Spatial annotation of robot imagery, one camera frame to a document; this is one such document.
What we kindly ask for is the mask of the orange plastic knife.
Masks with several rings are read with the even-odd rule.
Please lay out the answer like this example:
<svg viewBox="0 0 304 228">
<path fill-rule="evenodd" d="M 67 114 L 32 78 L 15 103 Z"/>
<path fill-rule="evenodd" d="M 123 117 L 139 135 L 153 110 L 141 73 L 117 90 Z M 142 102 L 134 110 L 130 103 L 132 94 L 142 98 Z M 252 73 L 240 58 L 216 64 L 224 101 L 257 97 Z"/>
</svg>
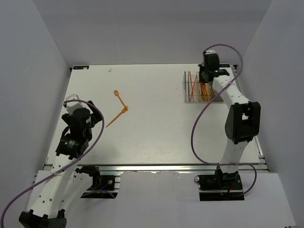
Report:
<svg viewBox="0 0 304 228">
<path fill-rule="evenodd" d="M 201 99 L 204 102 L 205 101 L 205 93 L 204 93 L 204 84 L 200 83 L 200 91 L 201 91 Z"/>
</svg>

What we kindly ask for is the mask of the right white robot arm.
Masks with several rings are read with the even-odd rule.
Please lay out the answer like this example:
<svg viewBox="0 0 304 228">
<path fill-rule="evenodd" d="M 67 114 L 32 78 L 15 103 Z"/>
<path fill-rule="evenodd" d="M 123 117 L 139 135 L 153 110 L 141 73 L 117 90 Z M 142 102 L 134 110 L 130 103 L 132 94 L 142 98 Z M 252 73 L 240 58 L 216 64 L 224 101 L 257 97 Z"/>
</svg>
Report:
<svg viewBox="0 0 304 228">
<path fill-rule="evenodd" d="M 216 51 L 204 51 L 203 63 L 199 67 L 199 81 L 208 83 L 228 108 L 225 122 L 228 139 L 214 178 L 215 185 L 224 190 L 236 179 L 242 154 L 259 133 L 261 106 L 259 102 L 247 99 L 230 78 L 229 72 L 220 68 Z"/>
</svg>

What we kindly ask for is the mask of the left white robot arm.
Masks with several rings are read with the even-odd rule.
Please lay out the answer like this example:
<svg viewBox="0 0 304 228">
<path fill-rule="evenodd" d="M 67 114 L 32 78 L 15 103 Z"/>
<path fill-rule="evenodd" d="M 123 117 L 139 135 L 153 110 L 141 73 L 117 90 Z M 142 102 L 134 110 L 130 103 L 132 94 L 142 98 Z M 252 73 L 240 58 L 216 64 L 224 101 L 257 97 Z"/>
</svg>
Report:
<svg viewBox="0 0 304 228">
<path fill-rule="evenodd" d="M 80 198 L 86 189 L 94 190 L 100 185 L 99 169 L 92 165 L 77 168 L 97 144 L 101 135 L 90 145 L 92 129 L 104 123 L 104 116 L 92 101 L 77 96 L 67 99 L 63 106 L 67 113 L 62 120 L 67 124 L 56 148 L 56 157 L 50 175 L 35 184 L 43 184 L 38 198 L 28 211 L 19 216 L 25 228 L 64 228 L 66 211 L 73 200 Z"/>
</svg>

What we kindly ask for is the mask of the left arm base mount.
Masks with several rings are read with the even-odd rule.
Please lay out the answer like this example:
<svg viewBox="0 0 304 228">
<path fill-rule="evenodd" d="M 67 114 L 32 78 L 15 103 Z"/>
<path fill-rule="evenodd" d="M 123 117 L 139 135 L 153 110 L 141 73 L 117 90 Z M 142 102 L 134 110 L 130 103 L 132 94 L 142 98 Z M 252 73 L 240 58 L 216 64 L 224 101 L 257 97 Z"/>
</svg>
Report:
<svg viewBox="0 0 304 228">
<path fill-rule="evenodd" d="M 115 199 L 118 189 L 115 187 L 117 176 L 103 175 L 98 167 L 93 165 L 85 165 L 75 169 L 77 175 L 85 174 L 89 176 L 91 186 L 82 194 L 83 199 Z"/>
</svg>

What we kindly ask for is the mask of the red plastic knife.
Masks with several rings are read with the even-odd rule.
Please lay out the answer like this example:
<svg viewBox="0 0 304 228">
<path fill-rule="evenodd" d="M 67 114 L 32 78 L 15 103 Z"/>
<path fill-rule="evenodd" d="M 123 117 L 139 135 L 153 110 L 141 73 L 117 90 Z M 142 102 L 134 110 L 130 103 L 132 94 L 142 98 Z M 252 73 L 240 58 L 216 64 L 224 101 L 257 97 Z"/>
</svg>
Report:
<svg viewBox="0 0 304 228">
<path fill-rule="evenodd" d="M 206 86 L 205 86 L 205 84 L 204 84 L 204 93 L 205 93 L 205 102 L 208 102 L 209 101 L 209 95 L 208 95 L 208 92 L 207 92 L 207 90 L 206 90 Z"/>
</svg>

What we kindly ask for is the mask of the red plastic fork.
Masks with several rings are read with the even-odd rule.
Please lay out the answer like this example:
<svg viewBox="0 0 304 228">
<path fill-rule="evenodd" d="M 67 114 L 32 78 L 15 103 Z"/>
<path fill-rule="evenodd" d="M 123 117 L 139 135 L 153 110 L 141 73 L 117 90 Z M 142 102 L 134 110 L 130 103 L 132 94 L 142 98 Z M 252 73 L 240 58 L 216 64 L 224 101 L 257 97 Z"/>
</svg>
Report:
<svg viewBox="0 0 304 228">
<path fill-rule="evenodd" d="M 204 84 L 205 101 L 208 102 L 212 98 L 212 90 L 209 83 Z"/>
</svg>

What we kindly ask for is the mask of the dark grey chopstick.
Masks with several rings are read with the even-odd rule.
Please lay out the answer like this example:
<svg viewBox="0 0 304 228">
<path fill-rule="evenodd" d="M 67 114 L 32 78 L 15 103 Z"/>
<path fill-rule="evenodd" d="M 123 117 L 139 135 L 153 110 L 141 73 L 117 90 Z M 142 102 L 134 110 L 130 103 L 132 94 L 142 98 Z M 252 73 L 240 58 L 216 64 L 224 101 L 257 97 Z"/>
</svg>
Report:
<svg viewBox="0 0 304 228">
<path fill-rule="evenodd" d="M 189 99 L 190 99 L 190 97 L 191 97 L 191 83 L 190 83 L 191 78 L 192 78 L 191 72 L 188 71 L 188 92 L 189 92 Z"/>
</svg>

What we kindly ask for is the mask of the dark blue chopstick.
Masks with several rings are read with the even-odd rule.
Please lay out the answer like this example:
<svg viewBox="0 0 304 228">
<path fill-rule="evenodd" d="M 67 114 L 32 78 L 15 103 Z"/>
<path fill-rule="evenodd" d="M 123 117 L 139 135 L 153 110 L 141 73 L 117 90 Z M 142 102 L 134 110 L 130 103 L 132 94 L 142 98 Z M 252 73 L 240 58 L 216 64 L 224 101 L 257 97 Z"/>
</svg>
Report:
<svg viewBox="0 0 304 228">
<path fill-rule="evenodd" d="M 185 96 L 186 98 L 189 96 L 189 73 L 188 72 L 184 72 L 184 90 L 185 90 Z"/>
</svg>

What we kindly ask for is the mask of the orange plastic fork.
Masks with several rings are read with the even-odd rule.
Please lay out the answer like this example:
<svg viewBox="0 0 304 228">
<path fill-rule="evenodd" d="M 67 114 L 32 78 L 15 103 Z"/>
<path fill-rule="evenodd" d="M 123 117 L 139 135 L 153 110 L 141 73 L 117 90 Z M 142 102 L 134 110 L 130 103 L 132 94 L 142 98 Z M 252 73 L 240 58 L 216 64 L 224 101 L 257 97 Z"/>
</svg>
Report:
<svg viewBox="0 0 304 228">
<path fill-rule="evenodd" d="M 108 126 L 110 126 L 117 118 L 119 118 L 122 114 L 126 113 L 127 111 L 128 111 L 128 106 L 125 106 L 125 107 L 121 110 L 121 112 L 120 112 L 113 120 L 111 120 L 111 121 L 107 124 L 106 128 L 107 128 Z"/>
</svg>

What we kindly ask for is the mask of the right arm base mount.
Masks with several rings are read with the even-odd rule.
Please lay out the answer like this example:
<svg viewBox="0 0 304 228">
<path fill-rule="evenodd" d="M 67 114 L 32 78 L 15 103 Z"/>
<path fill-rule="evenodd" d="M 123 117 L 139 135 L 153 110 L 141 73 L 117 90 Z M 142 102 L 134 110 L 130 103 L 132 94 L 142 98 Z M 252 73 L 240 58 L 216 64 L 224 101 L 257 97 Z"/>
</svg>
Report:
<svg viewBox="0 0 304 228">
<path fill-rule="evenodd" d="M 199 185 L 200 201 L 244 200 L 243 186 L 238 171 L 223 173 L 220 168 L 212 175 L 197 175 L 194 182 Z"/>
</svg>

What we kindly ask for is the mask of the red chopstick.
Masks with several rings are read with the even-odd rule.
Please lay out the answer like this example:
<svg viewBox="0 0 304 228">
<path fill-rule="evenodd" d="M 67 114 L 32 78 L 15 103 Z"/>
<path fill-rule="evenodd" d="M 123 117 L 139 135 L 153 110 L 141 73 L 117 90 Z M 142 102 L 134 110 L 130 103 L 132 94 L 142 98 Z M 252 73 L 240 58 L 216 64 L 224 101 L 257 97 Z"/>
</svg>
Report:
<svg viewBox="0 0 304 228">
<path fill-rule="evenodd" d="M 197 76 L 197 74 L 195 75 L 195 78 L 194 78 L 193 82 L 192 82 L 192 78 L 191 78 L 190 83 L 191 83 L 191 96 L 194 96 L 194 88 L 195 88 L 195 86 L 198 83 L 198 76 Z"/>
</svg>

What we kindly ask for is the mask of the orange plastic spoon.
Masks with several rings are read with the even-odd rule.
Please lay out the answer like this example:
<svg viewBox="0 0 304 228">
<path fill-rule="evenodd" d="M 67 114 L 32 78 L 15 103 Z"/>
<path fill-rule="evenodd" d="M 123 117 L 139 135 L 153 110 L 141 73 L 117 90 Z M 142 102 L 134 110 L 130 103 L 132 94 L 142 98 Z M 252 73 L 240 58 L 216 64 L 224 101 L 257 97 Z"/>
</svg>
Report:
<svg viewBox="0 0 304 228">
<path fill-rule="evenodd" d="M 123 102 L 117 90 L 114 90 L 114 95 L 118 97 L 119 101 L 123 105 L 124 112 L 128 111 L 128 106 Z"/>
</svg>

